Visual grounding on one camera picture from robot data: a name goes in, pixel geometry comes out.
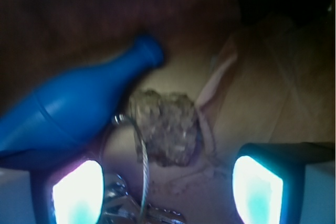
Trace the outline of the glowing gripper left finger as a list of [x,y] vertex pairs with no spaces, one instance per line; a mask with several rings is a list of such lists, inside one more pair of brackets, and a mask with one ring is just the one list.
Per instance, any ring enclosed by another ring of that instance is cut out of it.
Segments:
[[103,204],[104,174],[91,159],[79,159],[31,173],[37,223],[98,223]]

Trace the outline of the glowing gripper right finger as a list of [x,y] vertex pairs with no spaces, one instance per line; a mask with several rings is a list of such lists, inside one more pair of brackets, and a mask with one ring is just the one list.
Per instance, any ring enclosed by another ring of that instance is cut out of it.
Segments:
[[335,223],[335,144],[245,144],[232,189],[243,223]]

